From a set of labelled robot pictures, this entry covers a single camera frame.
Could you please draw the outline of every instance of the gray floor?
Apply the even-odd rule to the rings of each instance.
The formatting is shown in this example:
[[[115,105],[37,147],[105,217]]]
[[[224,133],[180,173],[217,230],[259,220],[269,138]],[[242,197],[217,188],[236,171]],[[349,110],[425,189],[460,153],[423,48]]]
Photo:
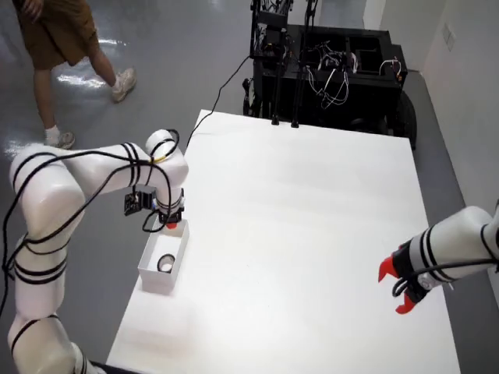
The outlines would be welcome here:
[[[362,1],[324,1],[321,19],[326,24],[362,26]],[[90,0],[90,4],[104,51],[119,68],[136,66],[140,81],[124,103],[113,105],[87,61],[72,69],[58,68],[54,88],[60,126],[77,134],[80,149],[124,141],[143,145],[155,129],[174,127],[184,149],[199,110],[211,107],[218,87],[248,54],[250,1]],[[13,196],[6,177],[9,163],[19,148],[41,141],[42,131],[31,91],[30,60],[9,0],[0,0],[0,14],[3,214]],[[337,18],[328,19],[327,14]],[[218,110],[241,113],[241,82],[250,75],[247,63],[226,87]],[[405,89],[418,116],[416,166],[428,219],[434,224],[464,203],[421,76],[411,73]],[[142,219],[122,216],[122,194],[102,196],[74,235],[60,316],[71,338],[94,360],[105,362],[133,289],[147,240],[140,230]],[[9,231],[11,246],[23,229],[17,212]],[[496,372],[499,312],[486,274],[457,282],[455,291],[446,290],[446,299],[462,372]],[[0,320],[2,373],[14,372],[5,342],[13,314],[10,298]]]

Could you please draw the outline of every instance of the white box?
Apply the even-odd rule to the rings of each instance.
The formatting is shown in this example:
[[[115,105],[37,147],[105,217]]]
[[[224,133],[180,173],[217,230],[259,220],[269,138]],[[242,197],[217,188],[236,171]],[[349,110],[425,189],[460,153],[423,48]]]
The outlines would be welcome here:
[[[158,226],[159,222],[156,220],[154,227]],[[139,273],[144,291],[167,295],[173,290],[188,241],[189,224],[187,220],[179,222],[176,229],[164,228],[149,236],[139,262]],[[163,255],[175,257],[170,273],[157,270],[157,262]]]

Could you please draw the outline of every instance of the khaki shorts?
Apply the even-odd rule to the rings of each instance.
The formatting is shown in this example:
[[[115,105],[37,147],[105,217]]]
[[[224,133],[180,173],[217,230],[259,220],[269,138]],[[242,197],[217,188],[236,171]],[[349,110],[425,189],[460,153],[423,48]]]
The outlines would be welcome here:
[[[85,0],[45,0],[36,23],[19,12],[24,44],[35,69],[52,69],[63,62],[76,65],[98,47],[97,31]]]

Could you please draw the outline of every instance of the white sneaker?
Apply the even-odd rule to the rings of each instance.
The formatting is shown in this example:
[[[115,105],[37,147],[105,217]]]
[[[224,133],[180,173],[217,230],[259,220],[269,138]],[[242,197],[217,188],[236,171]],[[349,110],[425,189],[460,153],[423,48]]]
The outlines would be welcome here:
[[[64,132],[59,135],[58,139],[45,139],[45,144],[48,146],[55,146],[63,150],[69,150],[75,143],[75,136],[72,132]]]
[[[137,83],[137,74],[134,68],[125,70],[116,75],[116,84],[112,88],[112,98],[116,103],[122,101]]]

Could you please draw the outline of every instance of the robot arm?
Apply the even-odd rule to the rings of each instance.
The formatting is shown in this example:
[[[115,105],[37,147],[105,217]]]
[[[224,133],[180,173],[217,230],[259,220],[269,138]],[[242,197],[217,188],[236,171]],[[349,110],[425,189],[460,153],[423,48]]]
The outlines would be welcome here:
[[[12,263],[3,265],[4,271],[12,265],[16,275],[17,314],[9,346],[20,374],[98,372],[56,315],[64,298],[69,240],[90,201],[129,186],[126,215],[147,208],[158,213],[162,227],[180,221],[189,168],[177,144],[178,134],[173,139],[159,130],[147,141],[147,153],[131,143],[87,151],[34,145],[13,161],[10,178],[28,233]],[[136,185],[155,187],[155,193],[137,192]]]
[[[470,206],[428,228],[380,265],[378,281],[400,278],[393,295],[404,293],[399,314],[410,312],[432,288],[499,265],[499,204],[495,217]]]

